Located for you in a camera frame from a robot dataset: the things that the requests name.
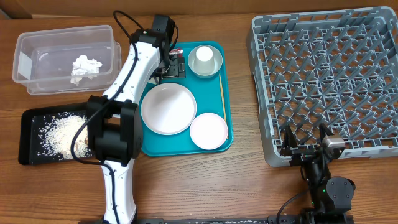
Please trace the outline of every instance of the grey dish rack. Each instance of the grey dish rack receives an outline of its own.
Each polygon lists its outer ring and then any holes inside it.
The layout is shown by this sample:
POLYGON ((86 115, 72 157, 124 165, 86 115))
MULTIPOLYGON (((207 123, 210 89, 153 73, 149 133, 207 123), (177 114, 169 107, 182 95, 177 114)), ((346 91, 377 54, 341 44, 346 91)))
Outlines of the grey dish rack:
POLYGON ((341 158, 398 156, 398 23, 389 7, 257 16, 247 38, 266 162, 290 125, 313 147, 321 122, 346 141, 341 158))

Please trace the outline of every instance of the crumpled paper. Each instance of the crumpled paper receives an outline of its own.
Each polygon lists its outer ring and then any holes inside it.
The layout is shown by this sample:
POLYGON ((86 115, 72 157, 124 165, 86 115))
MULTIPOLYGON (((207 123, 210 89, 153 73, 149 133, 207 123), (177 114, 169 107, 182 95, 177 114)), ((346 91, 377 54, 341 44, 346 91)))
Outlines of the crumpled paper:
MULTIPOLYGON (((99 73, 102 63, 95 59, 88 60, 86 55, 81 55, 76 59, 75 62, 72 63, 72 65, 73 69, 70 75, 75 76, 75 75, 99 73)), ((94 77, 96 77, 96 75, 88 76, 88 78, 90 79, 93 79, 94 77)), ((83 79, 82 77, 71 78, 70 82, 75 85, 79 85, 79 82, 82 79, 83 79)))

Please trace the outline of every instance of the black tray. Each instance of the black tray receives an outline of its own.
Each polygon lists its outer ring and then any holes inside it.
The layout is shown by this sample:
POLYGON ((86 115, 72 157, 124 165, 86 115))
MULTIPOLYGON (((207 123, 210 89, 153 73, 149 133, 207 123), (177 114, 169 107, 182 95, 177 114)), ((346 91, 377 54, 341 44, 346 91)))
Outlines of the black tray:
POLYGON ((37 156, 37 128, 32 126, 36 116, 56 116, 63 112, 76 112, 85 114, 86 103, 75 103, 70 105, 49 106, 45 108, 29 109, 22 114, 21 136, 19 138, 18 162, 22 165, 44 164, 59 161, 59 156, 37 156))

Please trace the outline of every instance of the white plate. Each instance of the white plate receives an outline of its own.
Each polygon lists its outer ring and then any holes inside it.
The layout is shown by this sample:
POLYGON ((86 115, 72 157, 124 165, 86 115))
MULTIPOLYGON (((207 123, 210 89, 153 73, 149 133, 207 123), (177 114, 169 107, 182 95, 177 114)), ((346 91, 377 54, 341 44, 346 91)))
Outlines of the white plate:
POLYGON ((141 104, 145 125, 157 134, 177 134, 195 119, 197 103, 192 93, 176 83, 164 83, 151 89, 141 104))
POLYGON ((198 147, 213 150, 226 141, 228 127, 224 119, 217 114, 204 113, 193 120, 190 135, 193 143, 198 147))

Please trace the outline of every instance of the wood grain surface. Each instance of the wood grain surface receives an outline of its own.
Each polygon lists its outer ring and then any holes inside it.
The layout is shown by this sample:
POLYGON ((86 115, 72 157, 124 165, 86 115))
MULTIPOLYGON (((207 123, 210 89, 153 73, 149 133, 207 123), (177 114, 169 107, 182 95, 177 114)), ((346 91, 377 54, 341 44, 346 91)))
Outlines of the wood grain surface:
POLYGON ((324 11, 334 9, 354 9, 361 7, 389 6, 398 9, 395 0, 284 0, 283 4, 276 4, 273 0, 0 0, 7 9, 12 8, 17 16, 28 12, 33 18, 43 16, 81 16, 99 17, 109 16, 115 9, 122 9, 134 16, 153 14, 167 15, 204 15, 227 13, 275 13, 275 12, 303 12, 324 11))
MULTIPOLYGON (((280 206, 307 186, 297 167, 266 164, 257 120, 258 105, 246 53, 246 34, 255 14, 175 16, 179 41, 214 40, 225 51, 234 142, 219 154, 139 156, 134 166, 134 200, 139 218, 239 218, 276 215, 280 206)), ((136 18, 150 27, 152 17, 136 18)), ((130 32, 136 27, 121 19, 130 32)), ((113 18, 0 21, 0 223, 76 223, 99 219, 105 210, 99 167, 61 162, 22 166, 17 161, 21 114, 29 108, 83 102, 91 94, 30 96, 12 80, 18 35, 23 32, 109 24, 121 44, 128 40, 113 18)), ((330 164, 332 175, 356 184, 356 223, 398 223, 398 158, 347 159, 330 164)), ((284 213, 310 206, 310 197, 284 213)))

